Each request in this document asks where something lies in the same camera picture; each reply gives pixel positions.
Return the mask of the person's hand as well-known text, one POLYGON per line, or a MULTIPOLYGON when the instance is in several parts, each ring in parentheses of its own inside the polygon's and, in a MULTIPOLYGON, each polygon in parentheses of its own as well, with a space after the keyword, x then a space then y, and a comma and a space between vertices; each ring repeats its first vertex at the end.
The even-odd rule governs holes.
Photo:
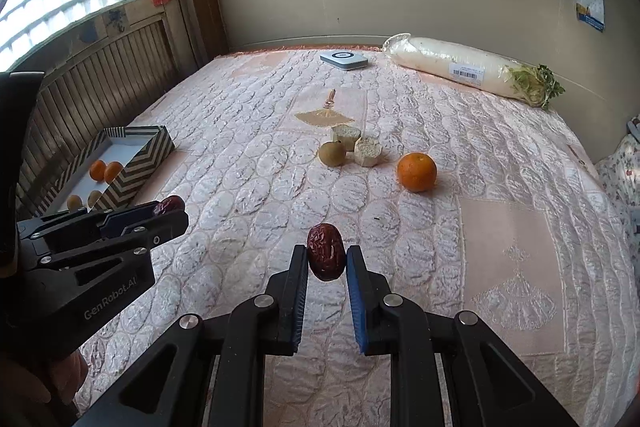
POLYGON ((70 405, 84 384, 88 364, 79 350, 49 369, 51 386, 55 393, 24 367, 6 360, 1 361, 1 425, 29 426, 27 413, 38 405, 47 404, 55 395, 64 405, 70 405))

